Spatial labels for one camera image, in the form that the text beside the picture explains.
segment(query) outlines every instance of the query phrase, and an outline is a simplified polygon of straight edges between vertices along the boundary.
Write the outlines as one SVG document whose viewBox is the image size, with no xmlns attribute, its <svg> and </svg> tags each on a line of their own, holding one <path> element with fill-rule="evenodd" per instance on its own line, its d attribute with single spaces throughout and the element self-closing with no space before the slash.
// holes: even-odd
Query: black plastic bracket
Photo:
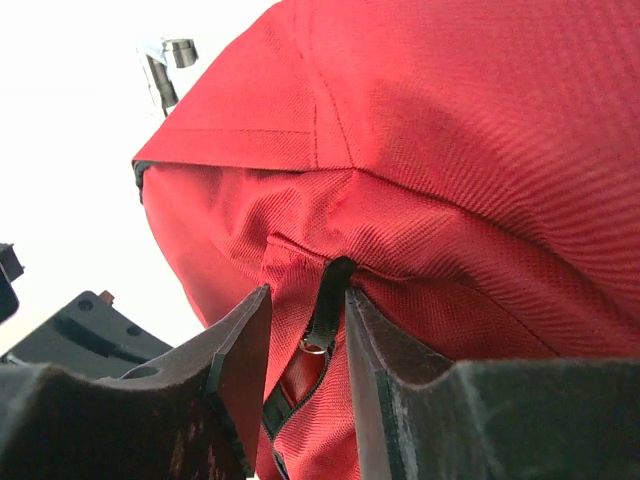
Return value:
<svg viewBox="0 0 640 480">
<path fill-rule="evenodd" d="M 54 363 L 88 378 L 119 378 L 171 347 L 93 292 L 83 292 L 3 358 L 24 365 Z"/>
</svg>

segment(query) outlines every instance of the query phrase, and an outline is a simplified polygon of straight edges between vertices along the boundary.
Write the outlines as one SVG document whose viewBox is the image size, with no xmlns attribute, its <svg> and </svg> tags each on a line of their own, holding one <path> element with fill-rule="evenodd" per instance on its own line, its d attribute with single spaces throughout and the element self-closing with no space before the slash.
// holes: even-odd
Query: black strap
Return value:
<svg viewBox="0 0 640 480">
<path fill-rule="evenodd" d="M 326 266 L 311 322 L 304 334 L 304 342 L 308 345 L 324 350 L 335 340 L 345 292 L 356 268 L 356 263 L 349 257 L 336 258 Z"/>
</svg>

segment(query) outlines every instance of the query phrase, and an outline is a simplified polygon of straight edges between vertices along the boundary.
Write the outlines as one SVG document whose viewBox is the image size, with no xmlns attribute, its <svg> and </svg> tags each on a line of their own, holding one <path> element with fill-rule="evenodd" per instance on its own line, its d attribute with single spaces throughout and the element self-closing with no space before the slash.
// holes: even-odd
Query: zipper track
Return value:
<svg viewBox="0 0 640 480">
<path fill-rule="evenodd" d="M 279 454 L 276 451 L 275 447 L 273 446 L 273 442 L 275 441 L 275 438 L 278 436 L 278 434 L 282 431 L 284 426 L 287 424 L 287 422 L 289 420 L 291 420 L 291 418 L 297 412 L 299 412 L 302 409 L 302 407 L 304 407 L 309 402 L 309 400 L 311 400 L 311 397 L 313 397 L 313 395 L 320 388 L 320 385 L 322 385 L 322 382 L 324 381 L 324 378 L 327 376 L 327 371 L 329 370 L 329 364 L 331 363 L 331 359 L 333 358 L 334 349 L 335 349 L 335 341 L 333 341 L 331 343 L 331 345 L 329 345 L 327 347 L 327 351 L 324 354 L 324 366 L 322 367 L 322 370 L 320 371 L 320 376 L 318 377 L 318 380 L 313 385 L 311 390 L 309 390 L 309 392 L 307 392 L 307 394 L 302 398 L 302 400 L 300 400 L 300 402 L 295 407 L 293 407 L 291 409 L 291 411 L 287 414 L 287 416 L 284 417 L 284 419 L 280 423 L 278 429 L 273 432 L 273 435 L 271 433 L 269 433 L 269 429 L 266 428 L 266 425 L 264 424 L 264 421 L 262 422 L 263 427 L 264 427 L 264 431 L 267 434 L 267 438 L 271 442 L 271 447 L 272 447 L 272 450 L 273 450 L 273 461 L 274 461 L 274 463 L 276 465 L 276 468 L 280 472 L 280 475 L 282 475 L 282 478 L 284 478 L 286 480 L 289 479 L 289 474 L 287 473 L 286 469 L 284 468 L 283 462 L 278 458 Z"/>
</svg>

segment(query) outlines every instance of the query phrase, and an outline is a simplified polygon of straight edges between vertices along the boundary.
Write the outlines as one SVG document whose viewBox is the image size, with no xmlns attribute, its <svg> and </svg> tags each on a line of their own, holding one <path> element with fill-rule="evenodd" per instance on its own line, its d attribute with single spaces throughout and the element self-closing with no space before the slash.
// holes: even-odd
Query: white wall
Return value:
<svg viewBox="0 0 640 480">
<path fill-rule="evenodd" d="M 109 290 L 132 321 L 182 343 L 201 327 L 153 241 L 130 166 L 157 126 L 136 37 L 194 38 L 197 77 L 273 2 L 52 3 L 10 2 L 0 16 L 0 241 L 26 266 L 0 354 L 83 290 Z"/>
</svg>

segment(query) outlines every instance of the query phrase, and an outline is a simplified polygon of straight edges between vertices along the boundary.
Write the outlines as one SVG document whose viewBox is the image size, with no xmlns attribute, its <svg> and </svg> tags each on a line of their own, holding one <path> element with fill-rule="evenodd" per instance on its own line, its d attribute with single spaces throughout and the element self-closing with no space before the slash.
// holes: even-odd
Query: black plastic part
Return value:
<svg viewBox="0 0 640 480">
<path fill-rule="evenodd" d="M 0 323 L 7 320 L 18 311 L 18 297 L 11 286 L 9 277 L 0 266 Z"/>
<path fill-rule="evenodd" d="M 362 478 L 640 478 L 640 362 L 451 363 L 347 293 Z"/>
<path fill-rule="evenodd" d="M 0 478 L 245 480 L 256 463 L 270 329 L 270 290 L 261 287 L 120 379 L 0 365 Z"/>
<path fill-rule="evenodd" d="M 24 273 L 24 267 L 13 251 L 13 245 L 8 243 L 0 243 L 0 266 L 10 282 Z"/>
<path fill-rule="evenodd" d="M 171 349 L 93 292 L 84 292 L 3 357 L 54 363 L 88 378 L 118 378 Z"/>
</svg>

